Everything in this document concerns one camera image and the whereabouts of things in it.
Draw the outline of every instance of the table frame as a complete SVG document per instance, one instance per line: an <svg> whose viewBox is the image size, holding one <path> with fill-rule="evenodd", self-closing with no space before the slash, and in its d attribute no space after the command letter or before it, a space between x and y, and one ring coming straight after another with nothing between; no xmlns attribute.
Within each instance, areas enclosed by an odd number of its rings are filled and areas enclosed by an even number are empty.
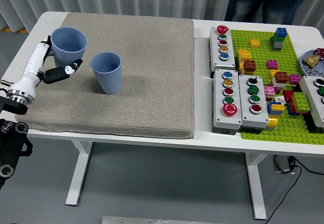
<svg viewBox="0 0 324 224"><path fill-rule="evenodd" d="M22 45L16 57L3 76L4 80L16 82L20 79L24 67L35 46L52 31L61 26L68 13L46 12L42 14L30 35ZM195 36L195 71L194 71L194 117L195 132L192 139L154 139L141 137L125 137L113 135L96 135L73 132L45 132L30 129L29 137L70 140L79 150L66 205L77 205L83 178L91 152L92 142L190 148L214 151L243 152L246 154L247 169L252 196L255 219L266 219L258 164L268 155L295 155L323 157L324 146L283 142L267 142L243 140L240 134L227 136L214 134L211 131L212 117L212 80L209 78L208 38L211 27L226 25L230 29L275 32L280 25L238 23L222 21L194 20ZM285 25L294 45L297 57L314 48L324 48L324 40L320 32L313 27ZM14 115L2 112L1 117L15 121Z"/></svg>

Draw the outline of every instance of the blue plastic cup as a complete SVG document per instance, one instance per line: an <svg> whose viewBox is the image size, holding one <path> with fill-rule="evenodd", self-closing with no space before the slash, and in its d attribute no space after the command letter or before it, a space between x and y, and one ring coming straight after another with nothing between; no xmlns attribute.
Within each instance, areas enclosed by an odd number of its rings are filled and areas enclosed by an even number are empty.
<svg viewBox="0 0 324 224"><path fill-rule="evenodd" d="M122 88L122 59L114 52L94 56L90 66L107 94L116 94Z"/></svg>
<svg viewBox="0 0 324 224"><path fill-rule="evenodd" d="M67 66L81 59L88 45L87 37L72 27L60 27L51 35L56 67Z"/></svg>

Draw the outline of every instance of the cup rim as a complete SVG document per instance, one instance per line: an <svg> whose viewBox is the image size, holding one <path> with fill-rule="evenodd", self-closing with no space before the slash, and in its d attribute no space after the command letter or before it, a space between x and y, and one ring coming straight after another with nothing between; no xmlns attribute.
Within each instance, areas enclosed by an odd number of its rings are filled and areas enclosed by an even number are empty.
<svg viewBox="0 0 324 224"><path fill-rule="evenodd" d="M114 69L113 71L109 71L109 72L100 72L100 71L95 70L95 69L92 67L92 61L93 61L94 58L96 58L98 55L101 55L101 54L115 54L115 55L117 55L117 56L119 57L119 59L120 59L120 63L119 63L119 65L117 66L117 68ZM115 53L115 52L112 52L112 51L105 51L105 52L101 52L101 53L96 54L96 55L91 59L91 61L90 61L90 66L91 66L91 69L92 69L93 71L95 71L96 73L99 73L99 74L109 74L109 73L112 73L112 72L118 70L118 69L122 66L122 59L121 59L120 55L117 54L117 53Z"/></svg>
<svg viewBox="0 0 324 224"><path fill-rule="evenodd" d="M80 33L81 33L81 34L86 38L86 45L85 45L81 50L79 50L79 51L65 51L65 50L62 50L61 48L58 48L58 47L53 43L52 37L53 37L53 33L54 33L56 30L61 29L61 28L72 28L72 29L74 29L74 30L80 32ZM73 27L64 26L64 27L59 27L59 28L55 29L55 30L52 32L52 34L51 34L51 43L52 43L52 46L54 46L55 48L57 48L57 49L60 50L60 51L63 51L63 52L66 52L66 53L74 54L74 53L78 53L78 52L80 52L80 51L84 51L84 50L85 50L85 48L86 48L87 45L88 45L88 38L86 37L86 35L85 35L81 30L79 30L79 29L77 29L77 28L73 28Z"/></svg>

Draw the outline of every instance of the table leg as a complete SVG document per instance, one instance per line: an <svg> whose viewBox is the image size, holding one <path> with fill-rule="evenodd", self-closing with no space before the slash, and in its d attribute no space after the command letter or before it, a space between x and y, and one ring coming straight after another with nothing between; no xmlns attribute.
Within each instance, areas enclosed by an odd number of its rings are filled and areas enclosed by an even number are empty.
<svg viewBox="0 0 324 224"><path fill-rule="evenodd" d="M66 198L66 205L76 206L79 201L79 195L83 183L83 178L86 173L87 163L90 156L92 142L72 141L75 147L79 150L79 157L75 166L72 182L69 193Z"/></svg>
<svg viewBox="0 0 324 224"><path fill-rule="evenodd" d="M252 196L253 212L255 219L266 220L262 188L260 183L260 176L258 164L267 156L267 154L246 153L246 161L250 182L250 190Z"/></svg>

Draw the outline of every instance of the jeans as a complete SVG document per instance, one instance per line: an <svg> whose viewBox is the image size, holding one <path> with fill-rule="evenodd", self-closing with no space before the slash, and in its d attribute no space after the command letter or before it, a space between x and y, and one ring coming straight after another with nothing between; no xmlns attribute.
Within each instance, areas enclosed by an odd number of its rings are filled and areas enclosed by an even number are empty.
<svg viewBox="0 0 324 224"><path fill-rule="evenodd" d="M288 24L293 22L303 0L229 0L225 21L251 22L262 3L263 23Z"/></svg>

